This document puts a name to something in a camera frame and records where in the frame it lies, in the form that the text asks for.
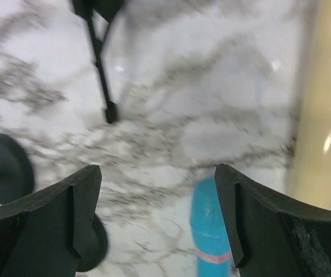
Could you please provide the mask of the blue microphone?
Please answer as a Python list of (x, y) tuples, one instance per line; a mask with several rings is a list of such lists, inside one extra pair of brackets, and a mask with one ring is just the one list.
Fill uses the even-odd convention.
[(232, 252), (213, 177), (199, 181), (194, 188), (190, 227), (196, 247), (197, 276), (231, 276)]

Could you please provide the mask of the tall black clip stand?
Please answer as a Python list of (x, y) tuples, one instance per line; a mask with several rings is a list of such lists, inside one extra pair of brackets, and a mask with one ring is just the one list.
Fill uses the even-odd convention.
[(0, 204), (25, 197), (35, 190), (35, 173), (25, 149), (0, 133)]

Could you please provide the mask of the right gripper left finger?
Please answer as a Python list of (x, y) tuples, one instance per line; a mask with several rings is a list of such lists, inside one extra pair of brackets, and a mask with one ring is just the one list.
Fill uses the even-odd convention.
[(97, 165), (0, 206), (0, 276), (74, 276), (99, 197)]

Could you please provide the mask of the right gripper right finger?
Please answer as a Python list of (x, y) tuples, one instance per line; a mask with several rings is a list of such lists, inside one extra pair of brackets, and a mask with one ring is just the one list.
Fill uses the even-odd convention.
[(227, 164), (215, 183), (241, 276), (331, 276), (331, 211), (255, 182)]

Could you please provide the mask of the black tripod shock-mount stand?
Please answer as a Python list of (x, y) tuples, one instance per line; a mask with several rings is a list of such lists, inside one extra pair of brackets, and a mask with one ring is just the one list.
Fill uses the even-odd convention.
[[(117, 15), (117, 13), (124, 7), (124, 0), (72, 0), (72, 7), (74, 14), (81, 17), (86, 21), (88, 32), (90, 35), (93, 53), (95, 57), (95, 67), (100, 77), (101, 87), (103, 90), (103, 96), (106, 103), (106, 108), (103, 110), (106, 121), (108, 124), (114, 124), (119, 120), (117, 105), (111, 100), (108, 85), (106, 82), (104, 65), (101, 58), (101, 52), (106, 45), (106, 39), (110, 33), (111, 24)], [(104, 33), (103, 39), (100, 40), (96, 36), (93, 13), (96, 12), (100, 15), (108, 25)]]

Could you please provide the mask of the short black clip stand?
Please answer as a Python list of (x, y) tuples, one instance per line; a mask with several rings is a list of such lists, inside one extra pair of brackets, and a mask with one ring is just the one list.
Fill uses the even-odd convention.
[(84, 257), (80, 260), (77, 272), (87, 272), (97, 267), (108, 252), (108, 237), (104, 224), (95, 214), (88, 235), (88, 245)]

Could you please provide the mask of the beige microphone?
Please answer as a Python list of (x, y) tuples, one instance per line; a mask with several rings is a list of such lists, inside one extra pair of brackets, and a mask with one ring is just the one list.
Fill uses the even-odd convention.
[(289, 195), (331, 209), (331, 1), (314, 22)]

